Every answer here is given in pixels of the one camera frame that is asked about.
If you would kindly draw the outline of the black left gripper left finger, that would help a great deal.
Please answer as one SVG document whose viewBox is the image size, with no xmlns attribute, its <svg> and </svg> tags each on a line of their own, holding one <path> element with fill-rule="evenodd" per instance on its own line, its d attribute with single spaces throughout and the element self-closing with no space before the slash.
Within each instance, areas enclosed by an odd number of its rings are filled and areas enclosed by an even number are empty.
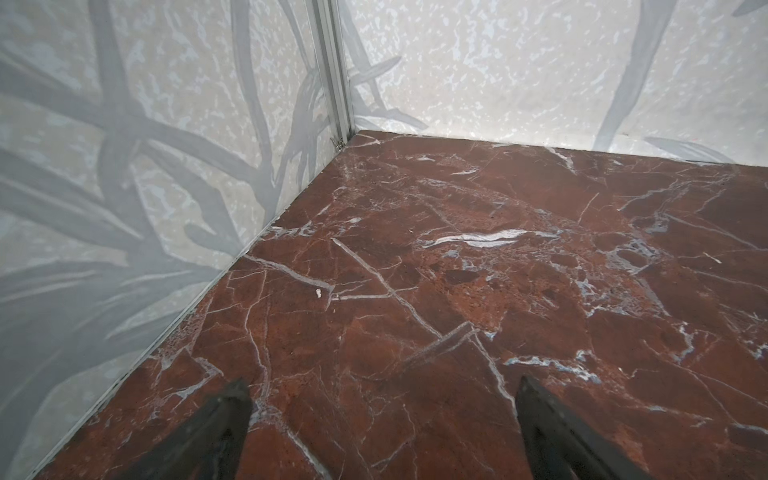
<svg viewBox="0 0 768 480">
<path fill-rule="evenodd" d="M 124 479 L 233 479 L 253 410 L 247 383 L 226 385 L 122 473 Z"/>
</svg>

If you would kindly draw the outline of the aluminium corner frame post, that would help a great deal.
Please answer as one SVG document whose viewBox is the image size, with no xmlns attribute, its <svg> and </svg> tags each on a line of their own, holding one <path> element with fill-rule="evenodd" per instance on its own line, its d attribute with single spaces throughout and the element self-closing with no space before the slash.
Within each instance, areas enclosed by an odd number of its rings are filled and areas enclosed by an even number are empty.
<svg viewBox="0 0 768 480">
<path fill-rule="evenodd" d="M 307 1 L 321 79 L 329 105 L 334 142 L 341 151 L 355 135 L 349 76 L 342 40 L 339 2 Z"/>
</svg>

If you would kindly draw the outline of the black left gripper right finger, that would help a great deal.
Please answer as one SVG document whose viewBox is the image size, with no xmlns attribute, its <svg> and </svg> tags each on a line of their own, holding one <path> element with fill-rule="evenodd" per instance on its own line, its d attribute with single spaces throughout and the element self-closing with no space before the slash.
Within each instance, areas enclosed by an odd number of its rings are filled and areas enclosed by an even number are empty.
<svg viewBox="0 0 768 480">
<path fill-rule="evenodd" d="M 526 459 L 535 479 L 648 479 L 537 379 L 521 377 L 515 395 Z"/>
</svg>

